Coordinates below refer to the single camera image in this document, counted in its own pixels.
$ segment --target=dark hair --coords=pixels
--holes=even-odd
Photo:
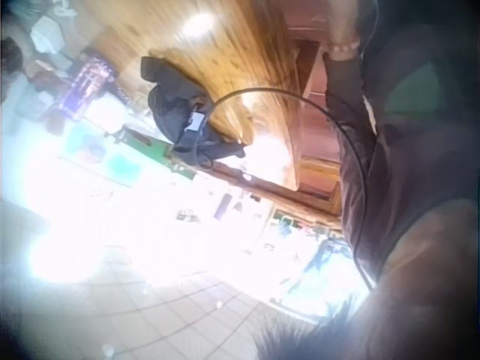
[[[256,339],[258,360],[332,360],[340,356],[341,342],[348,332],[350,306],[313,329],[292,323],[276,323]]]
[[[7,98],[8,90],[17,79],[23,67],[22,50],[17,43],[7,37],[1,41],[1,102]]]

